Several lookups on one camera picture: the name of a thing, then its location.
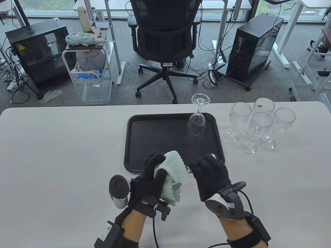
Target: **chair base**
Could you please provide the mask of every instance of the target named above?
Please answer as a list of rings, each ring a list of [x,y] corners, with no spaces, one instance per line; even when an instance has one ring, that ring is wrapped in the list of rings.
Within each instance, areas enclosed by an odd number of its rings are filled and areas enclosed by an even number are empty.
[[[141,89],[145,88],[151,83],[154,83],[156,80],[162,78],[168,84],[168,87],[173,95],[172,103],[177,104],[178,103],[177,96],[175,90],[173,89],[169,76],[194,78],[193,84],[198,84],[197,75],[189,74],[181,71],[172,71],[169,70],[169,67],[154,67],[154,66],[140,64],[138,72],[143,73],[143,69],[156,72],[156,74],[137,88],[136,97],[141,97],[141,92],[140,92]]]

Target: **black glove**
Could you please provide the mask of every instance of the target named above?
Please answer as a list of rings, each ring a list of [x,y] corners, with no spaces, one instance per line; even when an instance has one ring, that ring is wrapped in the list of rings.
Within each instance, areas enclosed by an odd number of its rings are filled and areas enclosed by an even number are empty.
[[[115,218],[115,224],[121,226],[124,219],[131,213],[132,209],[135,209],[142,200],[144,203],[148,202],[146,205],[149,205],[150,207],[156,205],[161,197],[167,172],[165,170],[160,170],[154,179],[154,171],[155,167],[165,159],[165,156],[159,151],[154,151],[146,157],[142,173],[136,178],[131,179],[131,194],[128,207]]]
[[[220,159],[212,155],[205,155],[198,159],[191,160],[188,167],[197,180],[200,200],[205,202],[216,194],[220,189],[231,185],[229,172]]]

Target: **black computer tower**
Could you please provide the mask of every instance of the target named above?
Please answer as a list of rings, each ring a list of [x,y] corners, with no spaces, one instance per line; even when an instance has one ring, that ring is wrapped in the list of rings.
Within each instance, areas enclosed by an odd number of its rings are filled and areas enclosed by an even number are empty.
[[[68,30],[58,18],[31,25],[31,28],[34,32],[15,29],[6,32],[6,36],[40,94],[70,78],[62,60]],[[73,69],[75,54],[66,54],[66,59],[70,69]]]
[[[242,81],[265,65],[283,18],[260,14],[237,29],[226,74]]]

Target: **white bottle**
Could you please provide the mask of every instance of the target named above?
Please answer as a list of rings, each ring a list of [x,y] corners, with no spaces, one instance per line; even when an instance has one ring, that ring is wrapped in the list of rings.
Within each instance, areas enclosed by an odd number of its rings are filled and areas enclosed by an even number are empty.
[[[90,25],[90,19],[88,17],[88,14],[86,12],[86,8],[84,6],[77,7],[78,16],[80,24],[82,25],[84,32],[90,32],[92,30]]]

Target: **chair backrest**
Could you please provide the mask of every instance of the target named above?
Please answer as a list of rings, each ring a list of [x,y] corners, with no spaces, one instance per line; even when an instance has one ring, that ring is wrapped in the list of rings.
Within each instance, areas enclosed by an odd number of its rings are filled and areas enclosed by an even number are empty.
[[[202,0],[130,1],[138,24],[141,57],[175,62],[192,53],[191,27]]]

